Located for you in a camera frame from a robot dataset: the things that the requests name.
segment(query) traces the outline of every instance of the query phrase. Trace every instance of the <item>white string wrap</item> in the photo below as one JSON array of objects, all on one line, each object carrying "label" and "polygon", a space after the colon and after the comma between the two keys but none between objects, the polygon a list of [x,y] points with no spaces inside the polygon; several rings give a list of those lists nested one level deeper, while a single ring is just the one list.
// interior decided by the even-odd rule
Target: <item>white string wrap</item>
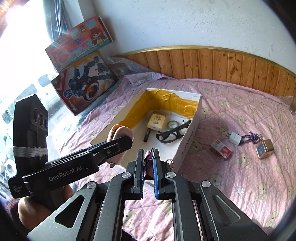
[{"label": "white string wrap", "polygon": [[19,157],[37,157],[37,156],[48,156],[47,148],[42,147],[13,147],[13,155]]}]

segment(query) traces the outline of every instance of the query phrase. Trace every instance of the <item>bed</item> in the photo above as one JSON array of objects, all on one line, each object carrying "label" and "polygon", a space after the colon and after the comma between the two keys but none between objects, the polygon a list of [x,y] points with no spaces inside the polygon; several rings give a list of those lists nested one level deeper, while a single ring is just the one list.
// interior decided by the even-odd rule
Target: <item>bed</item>
[{"label": "bed", "polygon": [[[150,49],[121,57],[146,67],[133,64],[144,73],[124,76],[118,88],[63,144],[60,155],[90,146],[97,133],[142,88],[200,93],[202,119],[178,172],[194,182],[211,180],[270,233],[296,193],[296,117],[289,113],[286,102],[275,97],[295,94],[295,74],[258,56],[200,46]],[[261,133],[272,140],[274,154],[259,160],[252,143],[235,146],[226,140],[225,133],[232,131]],[[216,138],[233,151],[226,161],[209,149]],[[90,180],[103,183],[116,174],[103,165],[99,172],[76,184],[81,187]],[[171,203],[157,201],[154,194],[144,190],[142,200],[126,202],[123,229],[138,241],[173,240]]]}]

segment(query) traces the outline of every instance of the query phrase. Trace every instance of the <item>window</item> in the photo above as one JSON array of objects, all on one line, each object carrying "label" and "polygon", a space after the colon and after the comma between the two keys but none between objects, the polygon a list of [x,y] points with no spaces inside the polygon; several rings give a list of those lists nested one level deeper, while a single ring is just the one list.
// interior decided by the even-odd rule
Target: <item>window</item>
[{"label": "window", "polygon": [[13,158],[7,154],[7,149],[13,143],[13,116],[17,100],[37,94],[48,110],[49,160],[59,157],[57,150],[61,141],[65,141],[74,128],[68,128],[62,134],[59,130],[65,126],[76,127],[79,120],[62,103],[50,83],[58,73],[45,52],[51,40],[46,28],[43,1],[30,0],[23,7],[10,9],[7,22],[8,26],[0,37],[0,176],[4,179],[9,175],[3,171],[3,162]]}]

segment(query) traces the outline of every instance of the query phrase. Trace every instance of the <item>safety glasses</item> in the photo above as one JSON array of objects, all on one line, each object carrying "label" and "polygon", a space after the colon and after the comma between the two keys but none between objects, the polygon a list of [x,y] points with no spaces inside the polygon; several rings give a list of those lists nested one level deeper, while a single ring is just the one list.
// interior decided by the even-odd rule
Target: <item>safety glasses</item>
[{"label": "safety glasses", "polygon": [[[186,123],[183,123],[182,125],[170,130],[170,131],[165,131],[165,132],[158,132],[158,134],[156,134],[156,138],[157,140],[159,140],[161,143],[171,143],[174,142],[175,140],[181,139],[183,137],[182,134],[180,134],[180,130],[184,129],[184,128],[188,128],[189,124],[191,123],[191,120],[187,121]],[[173,137],[173,139],[170,140],[166,140],[167,138],[169,138],[169,136]]]}]

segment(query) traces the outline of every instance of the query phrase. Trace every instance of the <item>sunlight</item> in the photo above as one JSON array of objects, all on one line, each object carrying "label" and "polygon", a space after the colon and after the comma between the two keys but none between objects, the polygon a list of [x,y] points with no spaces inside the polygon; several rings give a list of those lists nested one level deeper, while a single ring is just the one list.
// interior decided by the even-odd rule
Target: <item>sunlight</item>
[{"label": "sunlight", "polygon": [[23,7],[20,5],[16,5],[10,8],[6,14],[6,21],[9,25],[17,24],[23,18]]},{"label": "sunlight", "polygon": [[7,104],[44,74],[56,74],[45,49],[49,39],[42,0],[9,10],[8,27],[0,38],[0,99]]}]

